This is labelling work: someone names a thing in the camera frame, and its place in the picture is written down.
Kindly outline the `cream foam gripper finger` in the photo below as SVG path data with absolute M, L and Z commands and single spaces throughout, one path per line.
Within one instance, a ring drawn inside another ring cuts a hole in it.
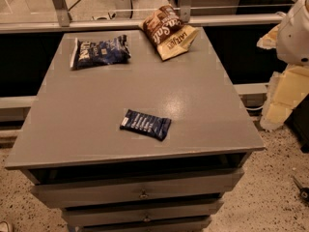
M 280 128 L 308 94 L 308 66 L 288 65 L 282 73 L 274 72 L 267 87 L 261 127 L 266 131 Z
M 279 24 L 274 26 L 257 41 L 257 47 L 262 49 L 275 49 L 277 47 Z

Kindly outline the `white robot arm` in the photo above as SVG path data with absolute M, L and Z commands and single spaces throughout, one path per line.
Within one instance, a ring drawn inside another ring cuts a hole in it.
M 274 131 L 309 94 L 309 0 L 297 0 L 257 47 L 274 48 L 277 58 L 287 64 L 270 78 L 260 120 L 264 130 Z

